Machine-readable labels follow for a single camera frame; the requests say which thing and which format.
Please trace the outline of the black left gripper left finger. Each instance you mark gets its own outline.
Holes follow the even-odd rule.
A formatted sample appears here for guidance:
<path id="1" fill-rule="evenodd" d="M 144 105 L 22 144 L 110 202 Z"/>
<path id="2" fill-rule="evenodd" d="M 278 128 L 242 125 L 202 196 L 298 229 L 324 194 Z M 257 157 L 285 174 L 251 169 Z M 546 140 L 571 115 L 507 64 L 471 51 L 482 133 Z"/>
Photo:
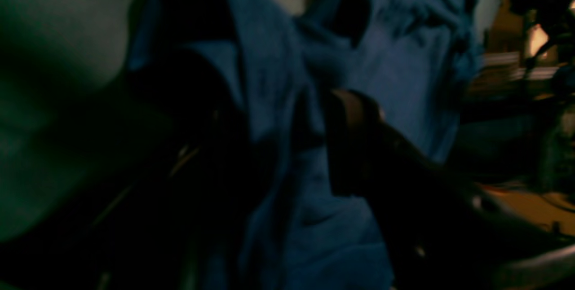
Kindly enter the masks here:
<path id="1" fill-rule="evenodd" d="M 2 160 L 1 288 L 199 288 L 199 233 L 231 204 L 226 151 L 247 131 L 238 110 L 209 114 L 199 134 L 189 118 L 161 148 L 102 172 L 70 168 L 87 154 L 14 174 Z"/>

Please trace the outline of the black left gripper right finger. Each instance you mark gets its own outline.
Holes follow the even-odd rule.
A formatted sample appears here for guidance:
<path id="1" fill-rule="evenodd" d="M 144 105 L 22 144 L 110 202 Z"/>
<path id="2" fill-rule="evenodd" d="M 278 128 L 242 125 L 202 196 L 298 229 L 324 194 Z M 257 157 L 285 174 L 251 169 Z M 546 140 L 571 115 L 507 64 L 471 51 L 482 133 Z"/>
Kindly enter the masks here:
<path id="1" fill-rule="evenodd" d="M 429 161 L 364 94 L 324 94 L 332 191 L 370 208 L 399 290 L 572 290 L 574 242 Z"/>

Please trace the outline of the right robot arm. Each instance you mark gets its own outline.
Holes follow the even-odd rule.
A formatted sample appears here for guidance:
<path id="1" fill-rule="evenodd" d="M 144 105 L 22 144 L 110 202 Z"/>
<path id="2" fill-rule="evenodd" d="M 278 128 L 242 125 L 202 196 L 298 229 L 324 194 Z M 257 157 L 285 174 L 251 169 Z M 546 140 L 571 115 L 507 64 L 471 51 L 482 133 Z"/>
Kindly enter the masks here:
<path id="1" fill-rule="evenodd" d="M 524 61 L 523 82 L 530 79 L 536 68 L 538 58 L 554 46 L 567 49 L 561 66 L 551 77 L 549 84 L 558 98 L 574 95 L 574 13 L 571 10 L 573 0 L 510 0 L 510 10 L 519 16 L 535 12 L 534 25 L 539 26 L 548 40 Z"/>

